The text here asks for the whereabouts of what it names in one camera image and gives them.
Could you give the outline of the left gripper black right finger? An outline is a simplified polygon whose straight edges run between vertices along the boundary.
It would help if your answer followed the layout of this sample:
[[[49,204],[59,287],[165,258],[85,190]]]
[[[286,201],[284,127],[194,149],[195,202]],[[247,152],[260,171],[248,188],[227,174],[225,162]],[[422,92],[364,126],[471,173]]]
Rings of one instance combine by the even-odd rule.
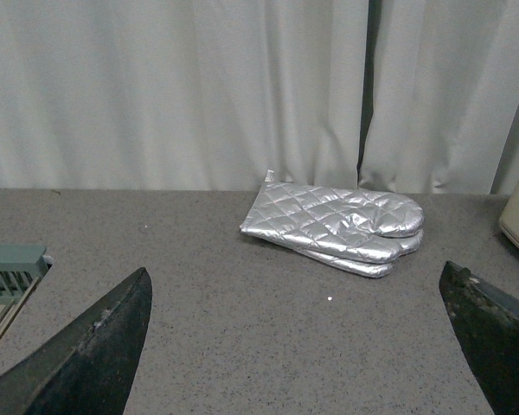
[[[439,291],[468,365],[495,414],[519,414],[519,300],[451,261]]]

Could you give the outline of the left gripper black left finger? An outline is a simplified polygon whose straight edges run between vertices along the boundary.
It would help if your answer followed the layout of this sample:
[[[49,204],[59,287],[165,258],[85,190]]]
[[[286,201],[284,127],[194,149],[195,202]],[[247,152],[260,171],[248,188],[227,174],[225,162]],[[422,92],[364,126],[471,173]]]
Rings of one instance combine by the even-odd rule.
[[[141,267],[0,376],[0,414],[121,414],[148,330]]]

